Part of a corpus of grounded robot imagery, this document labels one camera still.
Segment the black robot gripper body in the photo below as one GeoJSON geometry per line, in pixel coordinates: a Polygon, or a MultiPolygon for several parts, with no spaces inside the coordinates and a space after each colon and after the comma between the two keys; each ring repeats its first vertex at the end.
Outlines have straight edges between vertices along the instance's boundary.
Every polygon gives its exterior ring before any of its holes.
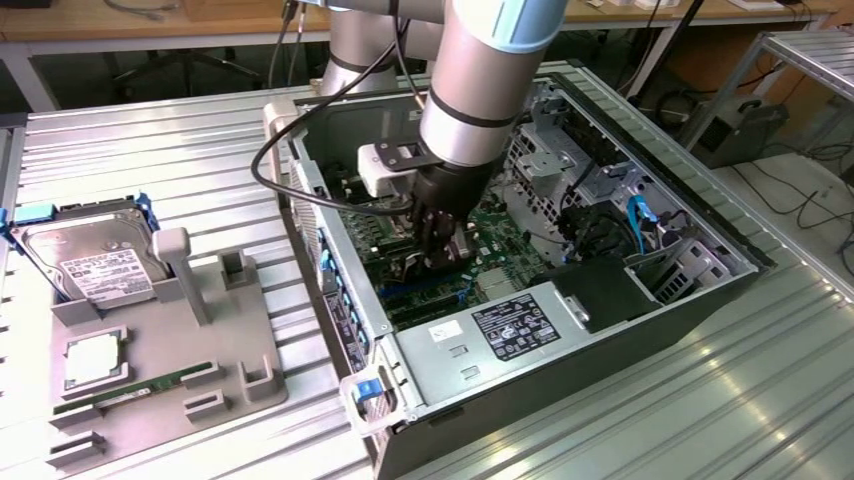
{"type": "Polygon", "coordinates": [[[449,162],[417,169],[411,219],[419,233],[441,232],[467,221],[481,200],[493,170],[492,163],[463,167],[449,162]]]}

